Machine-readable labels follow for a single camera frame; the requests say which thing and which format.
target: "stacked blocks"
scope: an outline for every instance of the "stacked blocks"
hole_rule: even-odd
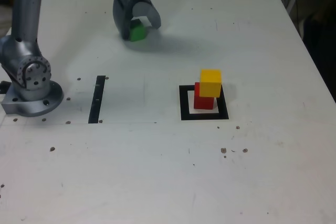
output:
[[[146,38],[146,28],[139,19],[131,21],[130,41],[135,42]]]
[[[201,81],[195,83],[194,109],[212,110],[214,98],[220,96],[222,74],[220,70],[202,69]]]
[[[195,82],[194,109],[212,110],[214,107],[214,98],[200,97],[199,88],[200,88],[199,82]]]

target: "green cube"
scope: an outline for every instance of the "green cube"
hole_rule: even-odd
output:
[[[146,38],[146,28],[139,19],[131,21],[130,41],[135,42]]]

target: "yellow cube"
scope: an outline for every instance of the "yellow cube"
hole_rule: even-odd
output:
[[[222,74],[218,69],[202,69],[201,80],[199,85],[200,97],[220,96],[222,87]]]

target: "table surface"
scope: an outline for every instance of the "table surface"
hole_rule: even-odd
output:
[[[152,1],[162,27],[136,43],[113,0],[42,1],[39,45],[71,100],[0,108],[0,223],[335,223],[336,105],[281,1]],[[202,68],[222,70],[229,120],[181,121]]]

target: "black tape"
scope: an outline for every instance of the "black tape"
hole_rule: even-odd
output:
[[[6,94],[11,84],[12,84],[11,82],[2,81],[0,83],[0,94]]]
[[[98,123],[101,101],[103,99],[105,85],[105,76],[97,76],[96,87],[93,93],[91,110],[89,115],[89,123]]]
[[[221,93],[217,100],[218,113],[200,113],[200,114],[190,114],[189,112],[189,100],[188,91],[195,90],[194,85],[180,86],[180,108],[181,108],[181,120],[223,120],[229,119],[227,113],[223,87],[221,87]]]

